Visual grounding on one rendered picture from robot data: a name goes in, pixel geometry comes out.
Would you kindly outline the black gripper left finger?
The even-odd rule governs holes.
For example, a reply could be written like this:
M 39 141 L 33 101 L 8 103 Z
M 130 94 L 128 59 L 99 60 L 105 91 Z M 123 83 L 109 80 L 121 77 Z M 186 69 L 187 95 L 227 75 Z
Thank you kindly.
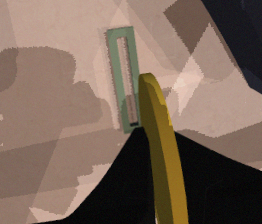
M 118 156 L 75 212 L 37 224 L 156 224 L 150 140 L 135 127 Z

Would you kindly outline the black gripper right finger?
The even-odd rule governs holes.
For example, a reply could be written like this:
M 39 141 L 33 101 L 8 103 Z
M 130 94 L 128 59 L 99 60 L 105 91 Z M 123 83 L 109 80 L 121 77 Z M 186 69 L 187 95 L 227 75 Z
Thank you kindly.
M 262 172 L 175 132 L 188 224 L 262 224 Z

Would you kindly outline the thin gold coin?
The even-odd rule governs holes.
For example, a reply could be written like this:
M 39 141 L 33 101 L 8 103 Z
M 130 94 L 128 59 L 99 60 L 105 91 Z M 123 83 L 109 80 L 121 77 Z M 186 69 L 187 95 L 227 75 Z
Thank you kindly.
M 188 224 L 187 194 L 182 161 L 166 99 L 155 75 L 139 76 L 139 108 L 142 127 L 150 140 L 152 184 L 158 224 Z

